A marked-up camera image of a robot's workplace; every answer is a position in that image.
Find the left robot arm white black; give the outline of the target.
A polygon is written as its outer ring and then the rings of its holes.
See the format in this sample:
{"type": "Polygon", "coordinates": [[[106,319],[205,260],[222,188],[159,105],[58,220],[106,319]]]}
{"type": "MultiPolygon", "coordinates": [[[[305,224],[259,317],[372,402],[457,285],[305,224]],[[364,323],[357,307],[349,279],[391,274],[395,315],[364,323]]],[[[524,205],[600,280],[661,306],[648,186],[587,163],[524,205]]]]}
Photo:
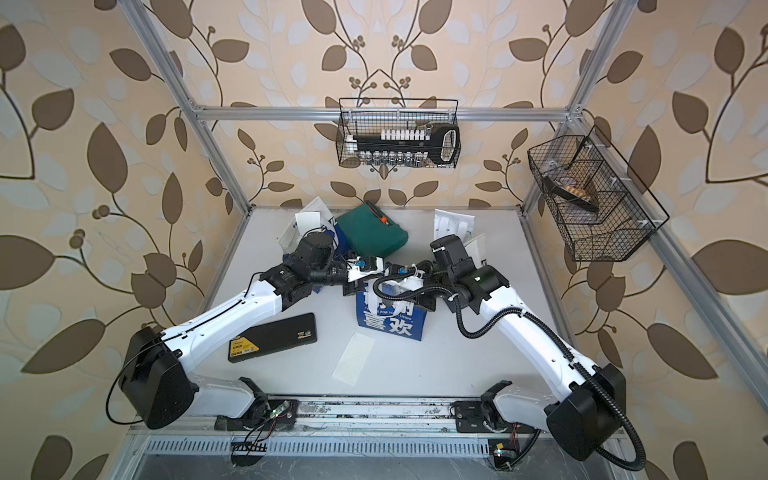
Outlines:
{"type": "Polygon", "coordinates": [[[195,371],[218,348],[310,296],[315,287],[355,286],[384,270],[380,257],[337,260],[334,254],[330,235],[311,232],[280,264],[253,274],[233,298],[172,328],[135,333],[114,385],[139,422],[161,429],[183,417],[224,417],[247,426],[265,420],[267,397],[253,380],[221,380],[195,371]]]}

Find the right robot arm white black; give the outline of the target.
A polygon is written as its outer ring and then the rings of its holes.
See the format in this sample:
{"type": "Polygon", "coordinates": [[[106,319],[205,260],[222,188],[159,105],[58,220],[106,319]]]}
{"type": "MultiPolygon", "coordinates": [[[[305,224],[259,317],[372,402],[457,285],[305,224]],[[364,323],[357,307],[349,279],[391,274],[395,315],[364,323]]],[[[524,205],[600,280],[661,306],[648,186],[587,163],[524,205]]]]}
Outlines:
{"type": "Polygon", "coordinates": [[[500,332],[525,355],[549,391],[528,393],[509,380],[486,390],[477,425],[504,433],[513,425],[547,432],[572,458],[598,454],[615,466],[638,471],[645,450],[626,413],[626,380],[614,366],[601,367],[567,343],[524,303],[490,265],[478,266],[455,235],[430,245],[431,261],[388,266],[374,288],[390,284],[396,300],[441,298],[469,340],[500,332]]]}

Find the dark blue bag white handles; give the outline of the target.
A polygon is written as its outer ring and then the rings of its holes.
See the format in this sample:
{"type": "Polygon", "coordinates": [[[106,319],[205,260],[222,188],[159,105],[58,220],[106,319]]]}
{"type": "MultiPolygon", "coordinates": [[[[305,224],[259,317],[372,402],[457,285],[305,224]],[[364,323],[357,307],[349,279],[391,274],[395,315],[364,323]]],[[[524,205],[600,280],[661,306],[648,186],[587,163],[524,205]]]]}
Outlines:
{"type": "Polygon", "coordinates": [[[487,263],[486,259],[486,236],[484,233],[473,236],[464,243],[465,250],[472,258],[477,268],[487,263]]]}

